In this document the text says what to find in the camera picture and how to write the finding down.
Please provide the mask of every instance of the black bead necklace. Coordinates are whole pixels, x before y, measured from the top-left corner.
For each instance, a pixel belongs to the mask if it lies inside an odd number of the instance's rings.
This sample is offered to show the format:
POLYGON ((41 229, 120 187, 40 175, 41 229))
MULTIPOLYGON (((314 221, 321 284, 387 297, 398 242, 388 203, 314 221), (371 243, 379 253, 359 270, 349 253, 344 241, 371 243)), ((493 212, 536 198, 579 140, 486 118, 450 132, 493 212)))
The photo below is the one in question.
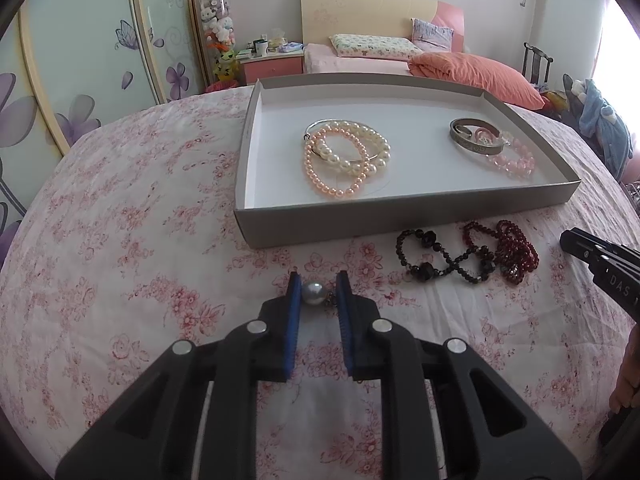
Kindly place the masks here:
POLYGON ((450 254, 442 247, 442 244, 436 241, 436 233, 433 231, 424 232, 422 229, 406 229, 402 231, 396 239, 396 254, 400 259, 400 264, 405 267, 412 276, 415 276, 421 282, 426 282, 431 278, 437 278, 439 276, 446 276, 455 270, 469 283, 475 284, 485 282, 489 278, 489 274, 495 270, 494 254, 489 251, 489 248, 486 245, 483 245, 482 247, 469 247, 464 253, 452 260, 450 254), (420 240, 420 244, 424 248, 431 248, 437 253, 441 253, 448 264, 448 267, 444 270, 435 269, 429 262, 423 262, 419 266, 410 265, 402 251, 402 244, 404 243, 404 239, 411 235, 415 235, 415 237, 420 240), (472 276, 466 272, 465 269, 460 267, 460 262, 462 262, 462 260, 466 260, 474 253, 477 253, 480 257, 479 277, 472 276))

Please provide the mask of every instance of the sliding wardrobe door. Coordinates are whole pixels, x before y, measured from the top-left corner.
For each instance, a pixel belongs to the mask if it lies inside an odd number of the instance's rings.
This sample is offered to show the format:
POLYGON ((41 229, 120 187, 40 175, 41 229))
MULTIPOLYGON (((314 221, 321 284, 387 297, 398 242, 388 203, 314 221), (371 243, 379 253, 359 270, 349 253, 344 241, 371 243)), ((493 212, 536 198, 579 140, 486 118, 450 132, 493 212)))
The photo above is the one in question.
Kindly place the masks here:
POLYGON ((156 104, 130 0, 27 0, 20 12, 38 98, 70 146, 156 104))
POLYGON ((61 158, 38 110, 14 18, 0 40, 0 232, 22 219, 61 158))
POLYGON ((203 71, 194 50, 189 0, 140 0, 140 8, 165 98, 201 94, 203 71))

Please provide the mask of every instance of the nightstand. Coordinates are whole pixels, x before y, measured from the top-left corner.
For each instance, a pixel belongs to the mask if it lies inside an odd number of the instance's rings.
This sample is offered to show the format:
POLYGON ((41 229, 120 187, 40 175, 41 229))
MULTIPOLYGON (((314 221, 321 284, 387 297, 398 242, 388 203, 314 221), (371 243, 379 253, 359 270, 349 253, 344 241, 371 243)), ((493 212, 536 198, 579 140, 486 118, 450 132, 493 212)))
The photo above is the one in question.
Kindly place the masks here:
POLYGON ((240 60, 240 77, 247 85, 252 85, 258 79, 276 77, 279 75, 302 74, 304 51, 268 52, 261 57, 250 57, 240 60))

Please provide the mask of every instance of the human hand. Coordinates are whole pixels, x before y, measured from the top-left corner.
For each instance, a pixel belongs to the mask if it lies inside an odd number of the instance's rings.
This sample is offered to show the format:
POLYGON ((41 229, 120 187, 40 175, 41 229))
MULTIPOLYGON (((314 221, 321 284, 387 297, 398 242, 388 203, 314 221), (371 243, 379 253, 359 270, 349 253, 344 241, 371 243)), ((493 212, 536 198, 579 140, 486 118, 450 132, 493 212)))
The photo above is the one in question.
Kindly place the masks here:
POLYGON ((640 325, 637 324, 629 334, 616 388, 609 397, 611 410, 618 413, 623 406, 625 408, 640 406, 640 391, 636 393, 638 386, 640 386, 640 325))

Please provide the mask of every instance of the pink bead bracelet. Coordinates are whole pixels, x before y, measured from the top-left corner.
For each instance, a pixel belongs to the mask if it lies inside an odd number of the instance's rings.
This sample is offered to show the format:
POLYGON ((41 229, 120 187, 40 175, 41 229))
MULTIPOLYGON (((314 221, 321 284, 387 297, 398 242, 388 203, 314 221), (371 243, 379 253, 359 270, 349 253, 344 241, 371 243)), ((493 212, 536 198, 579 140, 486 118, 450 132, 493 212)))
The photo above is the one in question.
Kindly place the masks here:
MULTIPOLYGON (((481 128, 476 130, 476 136, 482 135, 482 132, 478 133, 481 128)), ((520 155, 518 160, 507 158, 504 153, 498 155, 487 155, 486 160, 492 166, 497 167, 501 171, 526 178, 533 173, 536 169, 536 159, 533 158, 533 154, 529 148, 521 142, 520 139, 514 139, 513 135, 509 132, 502 132, 501 137, 504 139, 505 146, 511 148, 514 152, 520 155)))

